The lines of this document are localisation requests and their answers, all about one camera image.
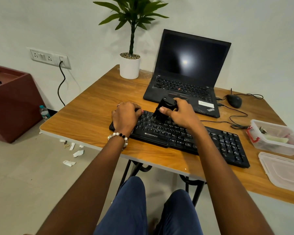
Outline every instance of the table top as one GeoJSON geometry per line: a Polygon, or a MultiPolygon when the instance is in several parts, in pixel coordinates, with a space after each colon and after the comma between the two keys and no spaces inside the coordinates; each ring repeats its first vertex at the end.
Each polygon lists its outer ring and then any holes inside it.
{"type": "MultiPolygon", "coordinates": [[[[119,102],[130,100],[139,104],[143,110],[154,112],[158,104],[143,99],[152,73],[141,70],[137,79],[128,80],[120,76],[118,68],[118,65],[113,67],[43,123],[40,127],[41,131],[54,137],[100,149],[106,144],[107,135],[111,134],[109,130],[109,125],[112,122],[111,111],[116,109],[119,102]]],[[[229,94],[229,90],[216,87],[214,90],[216,96],[220,98],[229,94]]],[[[239,110],[246,112],[248,117],[233,118],[236,123],[249,125],[251,119],[256,119],[285,125],[264,99],[259,100],[247,95],[241,95],[241,98],[243,104],[239,110]]],[[[222,103],[229,106],[226,100],[222,103]]],[[[216,122],[229,121],[231,115],[241,115],[241,113],[225,107],[220,107],[219,111],[221,117],[218,119],[197,115],[201,120],[216,122]]],[[[276,187],[268,179],[258,159],[261,150],[253,146],[245,130],[233,129],[227,123],[203,122],[203,124],[239,135],[251,166],[248,169],[231,165],[230,167],[247,190],[294,204],[293,191],[276,187]]],[[[277,155],[294,159],[294,156],[277,155]]],[[[200,159],[193,154],[129,139],[129,144],[121,156],[194,179],[205,180],[200,159]]]]}

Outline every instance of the laptop touchpad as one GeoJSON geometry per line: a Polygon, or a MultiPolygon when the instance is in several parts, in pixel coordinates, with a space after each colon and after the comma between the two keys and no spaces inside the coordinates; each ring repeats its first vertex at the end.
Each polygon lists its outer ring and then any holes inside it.
{"type": "Polygon", "coordinates": [[[179,93],[169,93],[168,96],[171,97],[171,98],[178,97],[178,98],[181,98],[181,99],[183,99],[183,100],[188,100],[187,95],[184,95],[184,94],[179,94],[179,93]]]}

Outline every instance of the plant stem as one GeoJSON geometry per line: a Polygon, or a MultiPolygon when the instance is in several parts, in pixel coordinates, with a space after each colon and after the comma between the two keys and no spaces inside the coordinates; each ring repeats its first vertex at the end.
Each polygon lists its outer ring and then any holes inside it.
{"type": "Polygon", "coordinates": [[[132,27],[131,27],[131,43],[129,45],[129,55],[133,56],[133,48],[134,48],[134,33],[135,33],[135,24],[136,20],[132,21],[132,27]]]}

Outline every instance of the zebronics logo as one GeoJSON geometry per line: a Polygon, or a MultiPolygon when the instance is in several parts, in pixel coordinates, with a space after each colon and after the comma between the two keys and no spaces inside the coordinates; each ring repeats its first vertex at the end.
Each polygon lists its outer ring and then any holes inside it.
{"type": "Polygon", "coordinates": [[[149,136],[154,136],[154,137],[158,137],[158,136],[156,136],[156,135],[153,135],[153,134],[149,134],[149,133],[145,133],[146,135],[149,135],[149,136]]]}

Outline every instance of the maroon cabinet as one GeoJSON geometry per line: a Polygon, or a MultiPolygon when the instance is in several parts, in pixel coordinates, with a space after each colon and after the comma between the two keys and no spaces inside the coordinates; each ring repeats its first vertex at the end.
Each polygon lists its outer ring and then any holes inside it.
{"type": "Polygon", "coordinates": [[[32,76],[0,66],[0,141],[13,142],[42,118],[44,105],[32,76]]]}

